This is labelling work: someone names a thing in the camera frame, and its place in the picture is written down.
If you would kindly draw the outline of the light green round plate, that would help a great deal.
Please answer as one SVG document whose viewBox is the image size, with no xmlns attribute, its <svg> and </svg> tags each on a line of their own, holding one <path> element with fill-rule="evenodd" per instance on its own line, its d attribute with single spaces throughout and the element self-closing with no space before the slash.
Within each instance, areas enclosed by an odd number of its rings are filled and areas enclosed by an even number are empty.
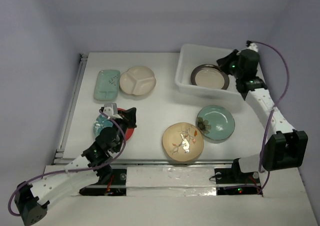
<svg viewBox="0 0 320 226">
<path fill-rule="evenodd" d="M 236 127 L 232 114 L 224 107 L 209 105 L 199 111 L 196 125 L 201 133 L 214 141 L 229 138 Z"/>
</svg>

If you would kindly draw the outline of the beige bird painted plate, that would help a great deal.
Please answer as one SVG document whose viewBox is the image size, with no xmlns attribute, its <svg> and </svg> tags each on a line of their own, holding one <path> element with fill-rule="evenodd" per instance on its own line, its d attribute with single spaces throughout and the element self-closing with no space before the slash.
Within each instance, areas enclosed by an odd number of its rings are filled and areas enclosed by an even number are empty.
<svg viewBox="0 0 320 226">
<path fill-rule="evenodd" d="M 174 161 L 189 162 L 198 158 L 204 150 L 204 139 L 200 130 L 186 122 L 168 127 L 162 136 L 162 146 Z"/>
</svg>

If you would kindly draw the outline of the red plate with teal flower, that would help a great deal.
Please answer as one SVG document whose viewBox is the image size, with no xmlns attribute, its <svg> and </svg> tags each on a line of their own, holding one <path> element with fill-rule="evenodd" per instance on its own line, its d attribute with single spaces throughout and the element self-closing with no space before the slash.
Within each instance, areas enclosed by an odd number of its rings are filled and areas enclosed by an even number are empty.
<svg viewBox="0 0 320 226">
<path fill-rule="evenodd" d="M 102 114 L 99 114 L 95 120 L 95 122 L 93 123 L 93 134 L 94 134 L 94 137 L 98 137 L 101 133 L 101 131 L 104 129 L 104 128 L 107 128 L 107 127 L 113 127 L 113 123 L 107 118 L 105 117 L 104 115 Z M 125 132 L 125 140 L 129 140 L 131 138 L 131 136 L 133 135 L 134 133 L 134 128 L 129 128 L 126 130 Z"/>
</svg>

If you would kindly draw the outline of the cream divided dish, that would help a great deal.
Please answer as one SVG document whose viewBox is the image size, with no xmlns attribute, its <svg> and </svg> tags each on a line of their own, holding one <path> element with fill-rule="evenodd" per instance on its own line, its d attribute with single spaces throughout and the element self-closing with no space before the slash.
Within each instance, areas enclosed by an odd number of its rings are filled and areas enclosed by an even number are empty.
<svg viewBox="0 0 320 226">
<path fill-rule="evenodd" d="M 127 95 L 143 96 L 156 86 L 154 72 L 145 66 L 134 66 L 124 72 L 119 80 L 120 89 Z"/>
</svg>

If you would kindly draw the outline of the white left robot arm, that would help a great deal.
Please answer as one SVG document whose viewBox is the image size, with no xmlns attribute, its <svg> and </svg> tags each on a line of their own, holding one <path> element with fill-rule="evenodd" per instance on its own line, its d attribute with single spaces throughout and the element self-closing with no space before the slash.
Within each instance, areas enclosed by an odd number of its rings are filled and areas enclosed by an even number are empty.
<svg viewBox="0 0 320 226">
<path fill-rule="evenodd" d="M 38 175 L 20 183 L 8 202 L 8 211 L 20 217 L 25 226 L 42 220 L 49 208 L 80 189 L 110 180 L 113 163 L 124 151 L 126 132 L 136 128 L 135 107 L 118 111 L 115 106 L 103 106 L 99 113 L 112 122 L 94 142 L 63 169 Z"/>
</svg>

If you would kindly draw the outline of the brown rimmed cream plate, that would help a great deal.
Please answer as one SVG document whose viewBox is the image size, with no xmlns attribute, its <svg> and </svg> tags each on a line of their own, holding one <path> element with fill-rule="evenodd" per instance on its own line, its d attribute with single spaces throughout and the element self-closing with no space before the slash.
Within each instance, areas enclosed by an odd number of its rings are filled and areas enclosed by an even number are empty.
<svg viewBox="0 0 320 226">
<path fill-rule="evenodd" d="M 190 75 L 192 85 L 227 90 L 230 84 L 229 77 L 216 65 L 202 64 L 197 66 Z"/>
</svg>

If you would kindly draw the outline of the white plastic bin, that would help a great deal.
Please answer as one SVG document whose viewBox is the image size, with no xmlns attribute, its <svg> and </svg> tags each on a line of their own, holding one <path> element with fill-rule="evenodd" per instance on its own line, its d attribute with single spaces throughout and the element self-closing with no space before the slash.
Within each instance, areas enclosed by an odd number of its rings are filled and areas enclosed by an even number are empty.
<svg viewBox="0 0 320 226">
<path fill-rule="evenodd" d="M 226 48 L 189 43 L 182 45 L 174 79 L 180 93 L 211 99 L 242 102 L 243 98 L 236 89 L 236 79 L 231 75 L 229 76 L 230 82 L 226 90 L 210 89 L 191 84 L 191 74 L 196 67 L 202 64 L 217 65 L 218 59 L 229 55 L 231 52 L 231 49 Z"/>
</svg>

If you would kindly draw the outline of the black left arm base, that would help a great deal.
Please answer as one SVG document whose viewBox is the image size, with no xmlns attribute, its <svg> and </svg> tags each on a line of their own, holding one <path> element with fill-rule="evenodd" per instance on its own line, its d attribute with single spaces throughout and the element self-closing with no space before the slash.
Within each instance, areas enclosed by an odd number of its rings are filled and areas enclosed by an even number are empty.
<svg viewBox="0 0 320 226">
<path fill-rule="evenodd" d="M 106 181 L 99 180 L 93 185 L 80 189 L 82 196 L 126 196 L 127 169 L 113 169 Z"/>
</svg>

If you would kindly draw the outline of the light green rectangular dish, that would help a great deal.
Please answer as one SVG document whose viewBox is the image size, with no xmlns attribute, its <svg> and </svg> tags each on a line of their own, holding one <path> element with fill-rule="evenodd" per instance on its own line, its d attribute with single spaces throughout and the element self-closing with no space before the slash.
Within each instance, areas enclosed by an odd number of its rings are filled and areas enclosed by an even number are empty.
<svg viewBox="0 0 320 226">
<path fill-rule="evenodd" d="M 98 101 L 113 101 L 118 96 L 121 73 L 118 70 L 101 70 L 97 75 L 93 97 Z"/>
</svg>

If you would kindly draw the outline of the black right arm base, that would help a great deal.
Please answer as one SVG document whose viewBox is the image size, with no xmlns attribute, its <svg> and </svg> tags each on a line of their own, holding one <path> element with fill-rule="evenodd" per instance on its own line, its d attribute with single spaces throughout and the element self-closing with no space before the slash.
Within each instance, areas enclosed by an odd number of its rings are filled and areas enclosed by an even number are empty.
<svg viewBox="0 0 320 226">
<path fill-rule="evenodd" d="M 235 159 L 230 168 L 216 168 L 210 181 L 216 183 L 218 196 L 261 195 L 262 186 L 257 172 L 243 173 L 239 159 Z"/>
</svg>

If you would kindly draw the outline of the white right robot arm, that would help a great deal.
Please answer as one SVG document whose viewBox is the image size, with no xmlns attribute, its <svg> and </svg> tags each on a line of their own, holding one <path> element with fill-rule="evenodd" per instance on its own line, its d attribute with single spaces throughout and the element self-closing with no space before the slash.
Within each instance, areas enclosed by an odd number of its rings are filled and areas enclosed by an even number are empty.
<svg viewBox="0 0 320 226">
<path fill-rule="evenodd" d="M 257 75 L 260 55 L 257 50 L 234 50 L 217 60 L 220 70 L 235 78 L 237 91 L 254 110 L 264 127 L 259 154 L 242 157 L 234 162 L 230 176 L 242 182 L 249 172 L 276 171 L 298 168 L 302 165 L 308 142 L 305 131 L 298 131 L 282 115 L 266 83 Z"/>
</svg>

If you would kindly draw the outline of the aluminium frame rail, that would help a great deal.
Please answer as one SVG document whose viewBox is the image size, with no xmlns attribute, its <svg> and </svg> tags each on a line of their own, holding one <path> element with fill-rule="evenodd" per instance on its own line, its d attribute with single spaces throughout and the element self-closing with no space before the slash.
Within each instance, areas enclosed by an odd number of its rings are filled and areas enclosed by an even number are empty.
<svg viewBox="0 0 320 226">
<path fill-rule="evenodd" d="M 67 139 L 68 139 L 68 135 L 70 132 L 70 127 L 72 124 L 81 83 L 83 80 L 84 72 L 86 69 L 86 64 L 88 61 L 88 56 L 89 56 L 89 53 L 80 53 L 79 54 L 79 65 L 78 65 L 78 69 L 77 69 L 77 74 L 76 74 L 76 77 L 75 77 L 75 80 L 73 83 L 73 87 L 72 87 L 72 91 L 71 91 L 71 95 L 70 95 L 70 98 L 68 101 L 66 114 L 65 114 L 62 128 L 61 128 L 61 132 L 60 132 L 60 138 L 59 138 L 57 149 L 55 151 L 54 158 L 53 158 L 53 164 L 56 164 L 56 161 L 58 159 L 62 159 L 63 155 L 64 155 L 64 151 L 66 148 Z"/>
</svg>

